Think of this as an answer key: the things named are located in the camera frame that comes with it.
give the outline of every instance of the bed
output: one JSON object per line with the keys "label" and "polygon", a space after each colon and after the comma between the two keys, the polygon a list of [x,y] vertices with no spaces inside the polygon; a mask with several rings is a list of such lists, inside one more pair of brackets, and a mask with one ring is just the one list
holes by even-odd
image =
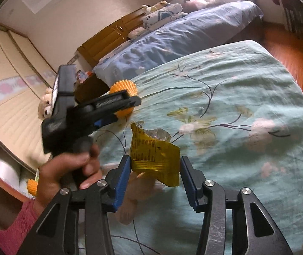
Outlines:
{"label": "bed", "polygon": [[[142,24],[142,9],[132,12],[78,48],[96,76],[76,90],[76,99],[82,102],[98,97],[117,80],[131,79],[193,52],[246,39],[260,41],[261,16],[261,10],[250,1],[227,3],[192,12],[149,34],[128,40],[129,32]],[[114,49],[119,50],[111,58],[105,58]]]}
{"label": "bed", "polygon": [[[131,123],[163,128],[207,179],[252,189],[300,254],[303,93],[285,67],[258,43],[241,41],[173,60],[133,81],[142,104],[129,118],[93,134],[103,169],[129,153]],[[188,205],[181,182],[164,187],[138,201],[127,226],[109,214],[115,254],[195,254],[202,220]],[[83,248],[82,228],[80,235]],[[231,227],[226,254],[230,250]]]}

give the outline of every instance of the sliding closet door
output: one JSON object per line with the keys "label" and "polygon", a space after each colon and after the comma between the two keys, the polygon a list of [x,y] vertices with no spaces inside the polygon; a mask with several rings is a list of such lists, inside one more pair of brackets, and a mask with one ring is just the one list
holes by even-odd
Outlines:
{"label": "sliding closet door", "polygon": [[3,49],[13,68],[25,81],[28,87],[37,95],[37,97],[42,97],[49,85],[45,84],[40,74],[35,73],[29,66],[21,55],[20,50],[18,50],[18,47],[13,43],[9,33],[2,30],[0,30],[0,47]]}
{"label": "sliding closet door", "polygon": [[13,37],[13,40],[36,71],[45,79],[48,85],[53,88],[56,73],[51,69],[49,64],[46,63],[28,38],[18,35],[12,31],[10,31],[10,35]]}
{"label": "sliding closet door", "polygon": [[[4,50],[15,58],[8,43],[3,42]],[[38,104],[40,99],[14,69],[0,46],[0,144],[5,150],[28,169],[35,171],[38,162],[46,162],[41,143]],[[21,69],[25,76],[28,70]]]}

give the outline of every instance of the metal screw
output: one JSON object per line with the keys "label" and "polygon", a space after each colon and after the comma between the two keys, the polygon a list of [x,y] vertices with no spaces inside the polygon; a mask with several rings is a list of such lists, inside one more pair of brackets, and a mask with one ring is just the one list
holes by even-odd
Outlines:
{"label": "metal screw", "polygon": [[250,194],[252,193],[251,189],[250,188],[242,188],[241,190],[244,194]]}
{"label": "metal screw", "polygon": [[60,192],[60,194],[65,195],[65,194],[69,193],[69,189],[68,188],[63,188],[59,192]]}
{"label": "metal screw", "polygon": [[205,185],[208,187],[212,187],[212,186],[214,186],[214,184],[215,184],[215,182],[213,180],[208,179],[205,181]]}
{"label": "metal screw", "polygon": [[97,181],[97,186],[99,187],[104,187],[107,185],[107,182],[105,180],[98,180]]}

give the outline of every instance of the teddy bear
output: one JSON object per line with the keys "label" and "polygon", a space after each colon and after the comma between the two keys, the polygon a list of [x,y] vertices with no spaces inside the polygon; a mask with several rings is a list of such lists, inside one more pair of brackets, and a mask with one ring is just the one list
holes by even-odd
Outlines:
{"label": "teddy bear", "polygon": [[41,97],[38,105],[38,117],[41,120],[50,118],[52,115],[52,89],[47,88],[45,95]]}
{"label": "teddy bear", "polygon": [[142,8],[144,10],[144,15],[149,15],[152,12],[155,12],[161,8],[164,8],[165,6],[170,5],[170,3],[168,3],[166,0],[162,0],[160,2],[158,2],[157,4],[153,5],[153,6],[149,6],[149,5],[143,5]]}

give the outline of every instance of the blue comforter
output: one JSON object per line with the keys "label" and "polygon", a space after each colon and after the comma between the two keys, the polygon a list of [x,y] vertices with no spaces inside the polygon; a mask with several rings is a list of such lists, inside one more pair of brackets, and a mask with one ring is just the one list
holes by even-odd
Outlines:
{"label": "blue comforter", "polygon": [[222,45],[260,15],[262,11],[250,1],[192,12],[124,43],[123,48],[100,62],[93,72],[110,87],[116,81],[132,79],[174,59]]}

